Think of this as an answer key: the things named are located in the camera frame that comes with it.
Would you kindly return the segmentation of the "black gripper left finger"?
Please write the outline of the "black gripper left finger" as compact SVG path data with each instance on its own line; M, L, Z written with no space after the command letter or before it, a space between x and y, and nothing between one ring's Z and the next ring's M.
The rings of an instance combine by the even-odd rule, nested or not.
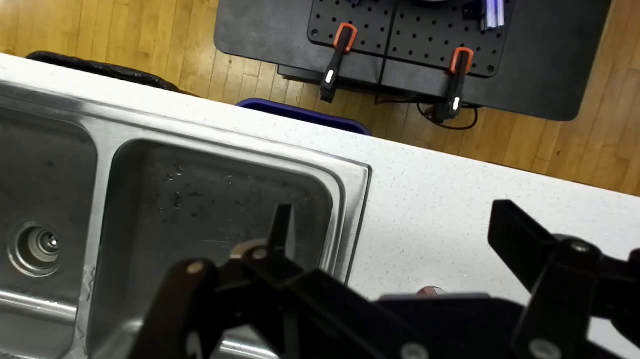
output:
M249 326L280 359L427 359L404 318L319 268L285 256L293 207L275 207L270 234L243 240L223 264L176 262L153 294L128 359L210 359L223 332Z

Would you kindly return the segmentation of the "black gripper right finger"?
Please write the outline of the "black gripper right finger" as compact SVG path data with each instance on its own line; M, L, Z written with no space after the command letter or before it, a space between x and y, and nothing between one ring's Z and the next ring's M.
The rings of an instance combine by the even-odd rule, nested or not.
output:
M640 344L640 252L625 258L566 232L551 232L512 199L493 199L487 244L529 298L512 332L519 359L622 359L588 338L593 316Z

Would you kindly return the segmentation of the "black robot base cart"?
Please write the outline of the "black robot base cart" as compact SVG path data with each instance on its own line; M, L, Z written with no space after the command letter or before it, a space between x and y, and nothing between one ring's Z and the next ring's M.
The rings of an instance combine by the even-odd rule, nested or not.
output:
M581 103L612 0L500 0L504 23L481 23L483 0L220 0L214 45L316 79L342 23L355 27L342 85L446 93L453 51L473 51L461 99L571 119Z

